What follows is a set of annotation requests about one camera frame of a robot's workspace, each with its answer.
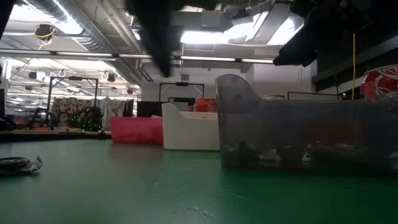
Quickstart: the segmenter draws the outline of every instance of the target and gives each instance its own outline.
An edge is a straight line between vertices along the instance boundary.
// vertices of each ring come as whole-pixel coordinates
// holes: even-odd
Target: pink container
[[[111,117],[111,131],[114,143],[163,145],[162,118]]]

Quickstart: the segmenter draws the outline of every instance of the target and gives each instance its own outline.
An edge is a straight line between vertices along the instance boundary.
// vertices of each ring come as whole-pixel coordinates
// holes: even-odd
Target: green floor
[[[39,155],[0,177],[0,223],[397,223],[398,180],[222,168],[217,152],[73,140],[0,144]]]

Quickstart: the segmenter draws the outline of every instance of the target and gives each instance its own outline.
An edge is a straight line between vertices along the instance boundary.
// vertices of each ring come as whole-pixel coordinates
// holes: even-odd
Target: black metal frame
[[[201,93],[201,97],[205,97],[205,84],[200,84],[200,83],[183,83],[184,85],[181,85],[181,83],[159,83],[159,103],[160,99],[162,97],[162,85],[175,85],[175,86],[190,86],[190,85],[197,85],[201,86],[203,88],[203,91]]]
[[[339,94],[326,94],[326,93],[304,93],[304,92],[296,92],[296,91],[288,91],[287,92],[287,99],[290,99],[290,94],[291,93],[298,93],[298,94],[308,94],[308,95],[323,95],[323,96],[335,96],[337,97],[337,100],[340,100]]]
[[[52,85],[52,81],[54,79],[58,79],[59,81],[57,83],[54,84],[54,86]],[[57,84],[64,80],[64,79],[68,79],[68,80],[72,80],[72,81],[82,81],[82,80],[94,80],[95,81],[95,94],[94,94],[94,107],[96,107],[97,104],[97,91],[98,91],[98,79],[97,78],[82,78],[82,77],[50,77],[50,86],[49,86],[49,98],[47,101],[47,112],[45,114],[45,122],[48,124],[49,121],[49,112],[50,112],[50,102],[51,102],[51,91],[53,87],[56,87]]]

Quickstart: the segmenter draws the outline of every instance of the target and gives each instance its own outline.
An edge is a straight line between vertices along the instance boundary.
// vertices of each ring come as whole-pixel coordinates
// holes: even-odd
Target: workbench
[[[1,143],[35,159],[0,177],[0,223],[397,223],[398,180],[221,166],[219,152],[110,140]]]

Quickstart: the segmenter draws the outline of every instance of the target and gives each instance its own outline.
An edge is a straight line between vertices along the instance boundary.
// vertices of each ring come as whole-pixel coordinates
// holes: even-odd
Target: transparent plastic bin
[[[259,169],[398,169],[398,94],[368,101],[262,100],[243,78],[216,79],[221,161]]]
[[[162,118],[111,117],[112,142],[163,145]]]

